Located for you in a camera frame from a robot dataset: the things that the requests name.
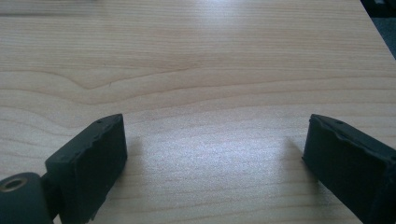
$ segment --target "light wood surface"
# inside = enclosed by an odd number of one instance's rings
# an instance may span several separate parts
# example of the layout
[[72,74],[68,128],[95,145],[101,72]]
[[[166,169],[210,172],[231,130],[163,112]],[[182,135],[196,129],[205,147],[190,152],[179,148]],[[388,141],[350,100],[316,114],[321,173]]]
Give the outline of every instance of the light wood surface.
[[0,178],[123,113],[93,223],[360,223],[304,167],[312,113],[396,147],[396,63],[359,0],[2,0]]

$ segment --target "wooden tabletop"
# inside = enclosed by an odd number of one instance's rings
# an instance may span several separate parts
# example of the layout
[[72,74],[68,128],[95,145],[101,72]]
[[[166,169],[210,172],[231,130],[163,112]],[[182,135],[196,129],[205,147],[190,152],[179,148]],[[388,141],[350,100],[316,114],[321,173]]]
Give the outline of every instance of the wooden tabletop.
[[309,117],[396,147],[396,62],[359,0],[2,0],[0,30],[0,178],[124,115],[95,224],[360,223],[301,160]]

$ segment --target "metal ring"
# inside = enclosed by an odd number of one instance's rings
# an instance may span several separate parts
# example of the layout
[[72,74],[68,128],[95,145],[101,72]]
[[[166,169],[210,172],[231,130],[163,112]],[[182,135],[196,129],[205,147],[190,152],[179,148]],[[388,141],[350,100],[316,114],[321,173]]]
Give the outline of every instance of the metal ring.
[[0,191],[2,192],[11,192],[14,191],[27,183],[27,179],[25,177],[15,177],[8,180],[6,183],[0,186]]

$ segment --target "wood grain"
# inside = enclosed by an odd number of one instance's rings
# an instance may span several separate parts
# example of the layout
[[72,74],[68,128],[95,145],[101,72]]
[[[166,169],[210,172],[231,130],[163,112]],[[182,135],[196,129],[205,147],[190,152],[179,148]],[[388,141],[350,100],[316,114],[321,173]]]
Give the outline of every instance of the wood grain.
[[3,0],[0,29],[0,178],[124,114],[93,223],[360,223],[302,163],[309,116],[396,147],[396,62],[359,0]]

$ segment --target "black object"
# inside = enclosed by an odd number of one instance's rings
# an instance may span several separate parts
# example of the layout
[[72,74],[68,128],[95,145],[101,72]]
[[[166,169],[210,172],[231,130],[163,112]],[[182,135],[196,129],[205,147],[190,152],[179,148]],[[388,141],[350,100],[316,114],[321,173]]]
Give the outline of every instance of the black object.
[[312,115],[303,160],[363,223],[395,223],[393,148],[340,120]]
[[127,160],[121,114],[102,118],[46,160],[40,177],[0,181],[0,223],[86,223],[93,219]]
[[395,18],[396,0],[385,0],[377,3],[375,0],[361,0],[371,18]]

